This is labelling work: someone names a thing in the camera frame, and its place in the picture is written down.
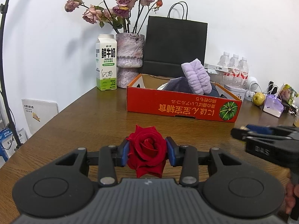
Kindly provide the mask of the person's right hand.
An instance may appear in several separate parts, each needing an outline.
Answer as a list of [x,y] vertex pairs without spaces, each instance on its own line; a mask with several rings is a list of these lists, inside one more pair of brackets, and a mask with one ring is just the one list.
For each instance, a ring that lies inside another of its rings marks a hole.
[[298,185],[293,185],[289,182],[286,185],[286,194],[285,194],[285,212],[286,214],[290,214],[292,209],[296,204],[296,197],[298,197],[299,188]]

